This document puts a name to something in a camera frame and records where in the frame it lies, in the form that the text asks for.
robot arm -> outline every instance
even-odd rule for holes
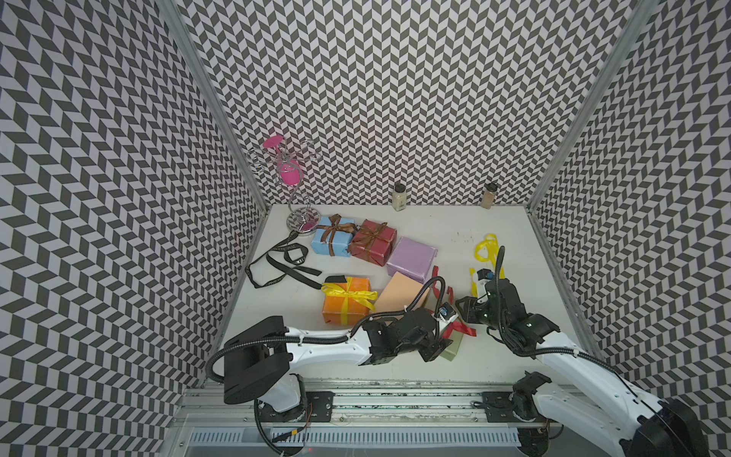
[[[336,331],[287,328],[281,316],[264,319],[224,347],[225,351],[248,344],[224,355],[224,402],[260,399],[276,412],[292,410],[292,416],[298,417],[306,408],[303,385],[295,375],[301,366],[332,362],[378,365],[411,351],[418,351],[429,362],[451,343],[442,334],[458,315],[444,303],[436,317],[424,308],[406,311],[399,320],[374,316],[354,329]]]
[[[557,420],[610,456],[708,456],[700,423],[688,406],[678,400],[665,402],[627,382],[546,317],[526,312],[508,279],[497,279],[489,270],[478,271],[475,279],[481,296],[456,303],[467,322],[499,331],[514,354],[533,357],[561,373],[598,406],[581,401],[542,374],[530,373],[513,386],[513,411],[518,417]]]

purple gift box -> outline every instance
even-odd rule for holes
[[[386,268],[391,276],[399,271],[423,284],[431,276],[429,271],[435,257],[436,248],[404,236],[396,244],[390,259],[386,262]]]

red gift box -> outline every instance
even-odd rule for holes
[[[386,265],[396,241],[396,229],[387,223],[365,220],[348,246],[351,255],[376,265]]]

orange gift box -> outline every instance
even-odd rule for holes
[[[322,317],[326,323],[355,325],[373,311],[370,302],[378,298],[378,292],[371,291],[368,278],[346,278],[347,282],[326,282],[322,285],[325,302]]]

green box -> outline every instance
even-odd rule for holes
[[[464,336],[464,333],[453,331],[449,337],[449,339],[452,340],[452,344],[447,346],[447,349],[442,351],[441,356],[443,358],[446,358],[450,362],[452,360],[455,360],[455,357],[457,357],[457,351],[459,350],[459,345],[462,344],[463,336]]]

